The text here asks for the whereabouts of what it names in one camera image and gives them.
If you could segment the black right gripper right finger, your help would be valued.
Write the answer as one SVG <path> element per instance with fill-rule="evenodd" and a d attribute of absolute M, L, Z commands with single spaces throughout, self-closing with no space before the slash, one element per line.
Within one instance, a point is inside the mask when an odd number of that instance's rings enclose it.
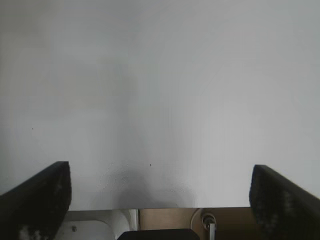
<path fill-rule="evenodd" d="M 249 203 L 265 240 L 318 240 L 320 200 L 266 165 L 253 167 Z"/>

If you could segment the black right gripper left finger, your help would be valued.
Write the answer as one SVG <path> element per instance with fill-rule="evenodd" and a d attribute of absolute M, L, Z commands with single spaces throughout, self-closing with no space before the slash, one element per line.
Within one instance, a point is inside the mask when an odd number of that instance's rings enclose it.
<path fill-rule="evenodd" d="M 57 161 L 0 196 L 0 238 L 53 240 L 71 200 L 70 164 Z"/>

